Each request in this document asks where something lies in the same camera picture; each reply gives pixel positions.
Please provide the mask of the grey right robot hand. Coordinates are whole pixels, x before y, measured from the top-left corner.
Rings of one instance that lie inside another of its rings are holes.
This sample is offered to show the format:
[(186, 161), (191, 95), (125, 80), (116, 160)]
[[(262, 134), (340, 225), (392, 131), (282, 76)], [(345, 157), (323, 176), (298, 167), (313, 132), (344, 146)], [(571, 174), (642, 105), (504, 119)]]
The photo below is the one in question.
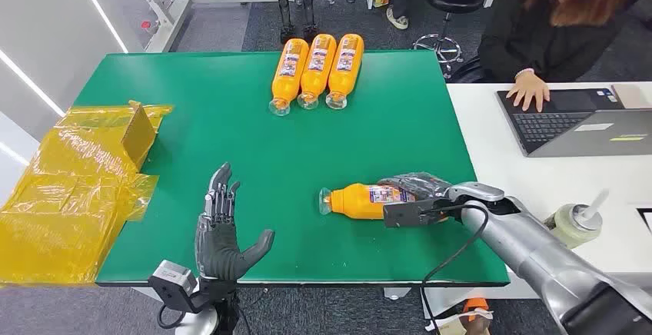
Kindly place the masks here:
[(399, 174), (380, 179), (377, 185), (399, 190), (398, 201), (389, 204), (406, 204), (415, 201), (448, 199), (452, 184), (424, 171)]

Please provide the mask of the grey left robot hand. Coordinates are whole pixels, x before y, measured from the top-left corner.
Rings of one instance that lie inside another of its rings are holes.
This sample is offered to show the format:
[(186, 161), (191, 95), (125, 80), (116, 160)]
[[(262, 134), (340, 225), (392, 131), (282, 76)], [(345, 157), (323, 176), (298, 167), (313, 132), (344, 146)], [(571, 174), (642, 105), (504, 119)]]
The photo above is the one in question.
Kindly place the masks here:
[(272, 248), (275, 232), (265, 229), (255, 244), (241, 250), (235, 226), (236, 192), (240, 183), (230, 183), (231, 165), (223, 163), (210, 178), (204, 207), (198, 216), (195, 260), (200, 277), (236, 281)]

